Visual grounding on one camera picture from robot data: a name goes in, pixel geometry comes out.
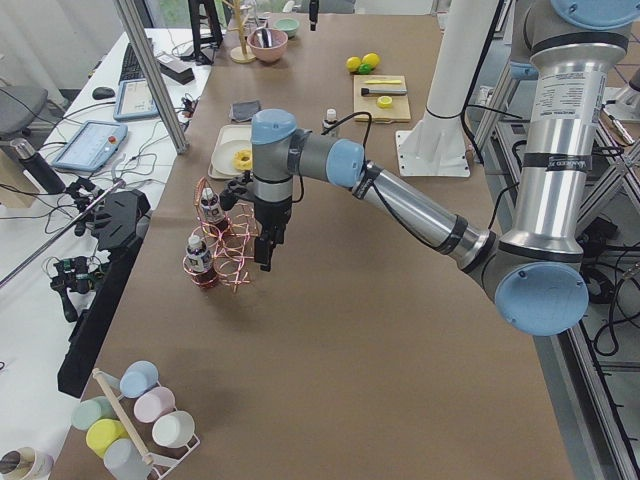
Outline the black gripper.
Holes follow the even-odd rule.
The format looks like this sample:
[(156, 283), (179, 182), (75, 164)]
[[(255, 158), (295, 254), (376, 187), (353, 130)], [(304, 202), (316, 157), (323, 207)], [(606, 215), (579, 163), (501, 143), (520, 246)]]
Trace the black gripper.
[(292, 211), (292, 176), (266, 179), (253, 171), (244, 172), (225, 183), (219, 195), (225, 211), (238, 201), (254, 205), (254, 216), (261, 225), (254, 239), (254, 262), (262, 271), (270, 271), (272, 255), (277, 245), (284, 243), (286, 226)]

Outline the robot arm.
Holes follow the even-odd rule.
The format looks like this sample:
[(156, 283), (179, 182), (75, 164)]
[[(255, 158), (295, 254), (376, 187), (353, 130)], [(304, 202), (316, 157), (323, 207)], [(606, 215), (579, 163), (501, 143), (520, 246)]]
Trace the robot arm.
[(387, 212), (409, 234), (453, 258), (501, 317), (534, 336), (576, 325), (589, 304), (576, 239), (606, 77), (627, 52), (635, 1), (534, 1), (516, 11), (512, 51), (538, 80), (510, 229), (478, 229), (367, 160), (364, 147), (315, 134), (281, 109), (251, 121), (252, 167), (220, 195), (224, 210), (254, 206), (263, 270), (284, 241), (292, 206), (311, 178), (348, 189)]

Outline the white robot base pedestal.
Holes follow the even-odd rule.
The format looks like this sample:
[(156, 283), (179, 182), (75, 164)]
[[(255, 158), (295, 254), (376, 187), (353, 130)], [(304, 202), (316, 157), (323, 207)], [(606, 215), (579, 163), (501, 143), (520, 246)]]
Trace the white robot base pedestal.
[(463, 109), (500, 10), (497, 0), (451, 3), (425, 113), (412, 130), (398, 133), (396, 150), (402, 176), (470, 175)]

